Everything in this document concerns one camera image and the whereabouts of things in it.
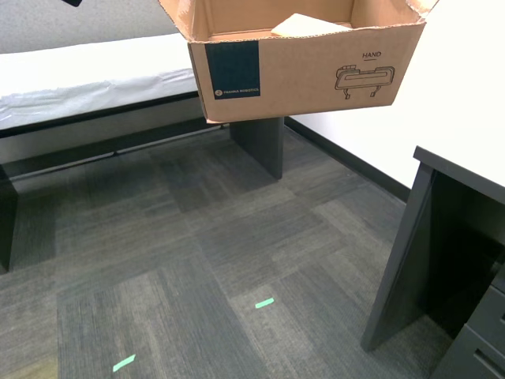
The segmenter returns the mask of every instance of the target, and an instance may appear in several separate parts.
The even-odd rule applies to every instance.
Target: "printed label on box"
[[[258,41],[205,45],[214,98],[260,96],[260,48]]]

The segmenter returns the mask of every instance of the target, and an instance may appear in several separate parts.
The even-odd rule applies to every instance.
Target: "box flap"
[[[421,17],[426,17],[439,0],[406,0],[410,8],[419,13]]]
[[[193,41],[193,15],[196,0],[158,0],[170,16],[179,32],[188,41]]]

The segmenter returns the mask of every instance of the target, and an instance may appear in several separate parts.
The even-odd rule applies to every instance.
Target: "hand drawing on box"
[[[335,89],[343,89],[348,100],[350,88],[376,87],[376,90],[370,94],[370,97],[375,97],[383,85],[393,82],[393,77],[395,77],[395,68],[390,66],[377,67],[372,71],[361,71],[356,69],[356,65],[343,66],[337,71]]]

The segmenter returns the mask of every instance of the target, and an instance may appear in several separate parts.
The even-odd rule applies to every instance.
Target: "baseboard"
[[[51,152],[41,156],[4,163],[3,169],[8,177],[14,178],[20,175],[31,174],[33,172],[47,170],[97,156],[104,156],[112,152],[126,150],[143,144],[150,144],[167,138],[178,137],[214,127],[215,125],[207,124],[205,118],[196,118],[168,126],[161,126],[159,128],[111,138],[105,141],[85,144],[58,152]]]
[[[371,164],[366,163],[364,160],[314,132],[312,129],[301,124],[295,119],[286,117],[284,119],[284,123],[287,127],[300,134],[305,139],[311,141],[314,145],[325,151],[329,156],[338,160],[344,166],[384,188],[387,192],[396,196],[398,199],[407,202],[410,189],[402,183],[396,181],[391,176],[384,174]]]

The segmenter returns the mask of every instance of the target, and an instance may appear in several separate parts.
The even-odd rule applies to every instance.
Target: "dark gray bench leg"
[[[17,192],[0,166],[0,274],[9,271],[16,209]]]
[[[274,178],[282,178],[284,117],[234,122],[230,124],[230,135]]]

